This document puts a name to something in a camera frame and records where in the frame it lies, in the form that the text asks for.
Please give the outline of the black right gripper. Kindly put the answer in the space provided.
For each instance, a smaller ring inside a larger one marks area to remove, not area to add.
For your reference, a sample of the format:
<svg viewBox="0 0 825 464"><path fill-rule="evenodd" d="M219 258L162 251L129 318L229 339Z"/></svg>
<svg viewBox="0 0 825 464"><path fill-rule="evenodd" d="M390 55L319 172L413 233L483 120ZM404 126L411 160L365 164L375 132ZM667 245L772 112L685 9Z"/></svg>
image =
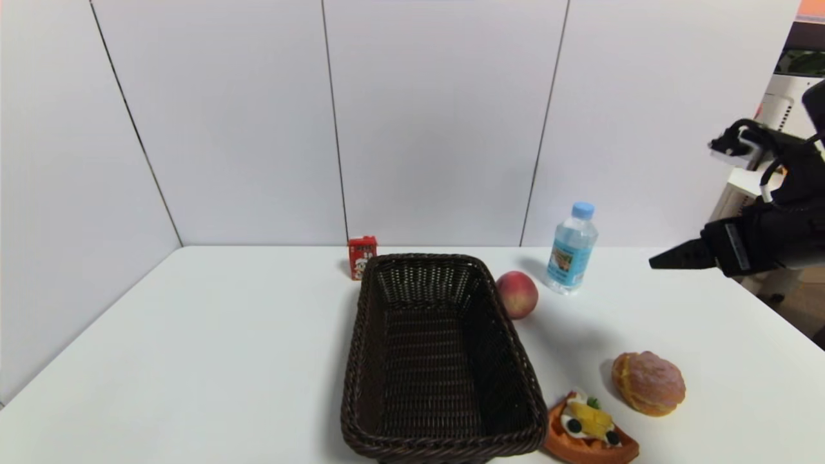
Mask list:
<svg viewBox="0 0 825 464"><path fill-rule="evenodd" d="M701 238L648 259L659 270L718 267L727 277L794 268L806 240L806 211L754 202L736 217L705 224Z"/></svg>

